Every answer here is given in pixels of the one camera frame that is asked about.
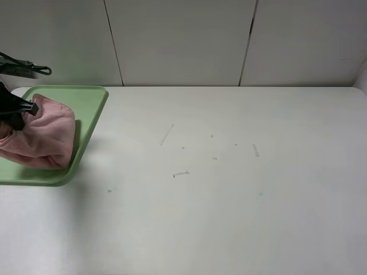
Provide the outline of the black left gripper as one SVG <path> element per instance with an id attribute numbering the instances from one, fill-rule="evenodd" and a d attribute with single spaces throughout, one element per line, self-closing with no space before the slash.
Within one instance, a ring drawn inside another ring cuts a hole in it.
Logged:
<path id="1" fill-rule="evenodd" d="M 36 103 L 13 95 L 2 82 L 0 104 L 1 122 L 4 122 L 16 131 L 23 130 L 25 126 L 22 113 L 29 113 L 35 116 L 39 110 Z"/>

